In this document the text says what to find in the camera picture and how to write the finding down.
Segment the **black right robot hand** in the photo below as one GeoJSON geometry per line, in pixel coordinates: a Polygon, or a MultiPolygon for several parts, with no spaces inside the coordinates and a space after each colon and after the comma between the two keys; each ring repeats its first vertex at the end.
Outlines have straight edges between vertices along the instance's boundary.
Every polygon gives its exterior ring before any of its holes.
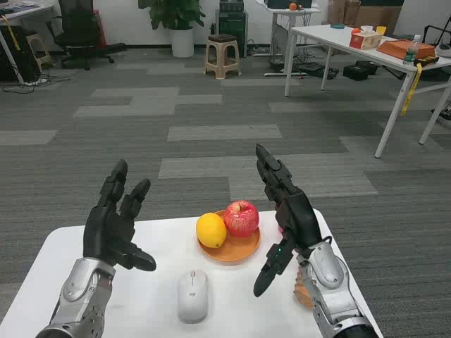
{"type": "Polygon", "coordinates": [[[265,193],[276,204],[276,221],[283,239],[273,244],[266,255],[253,292],[261,296],[276,275],[282,275],[292,260],[293,251],[308,251],[323,241],[318,220],[307,195],[293,184],[292,175],[285,164],[273,156],[263,145],[256,145],[257,170],[265,184],[265,193]]]}

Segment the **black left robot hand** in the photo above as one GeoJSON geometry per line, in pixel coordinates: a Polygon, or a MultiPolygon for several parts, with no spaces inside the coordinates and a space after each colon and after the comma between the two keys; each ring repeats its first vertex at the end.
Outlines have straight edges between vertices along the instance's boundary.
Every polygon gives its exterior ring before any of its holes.
{"type": "Polygon", "coordinates": [[[151,187],[144,178],[128,194],[124,193],[128,164],[120,159],[105,179],[99,201],[89,213],[83,235],[83,256],[97,258],[110,266],[131,270],[156,270],[154,258],[132,243],[135,219],[151,187]]]}

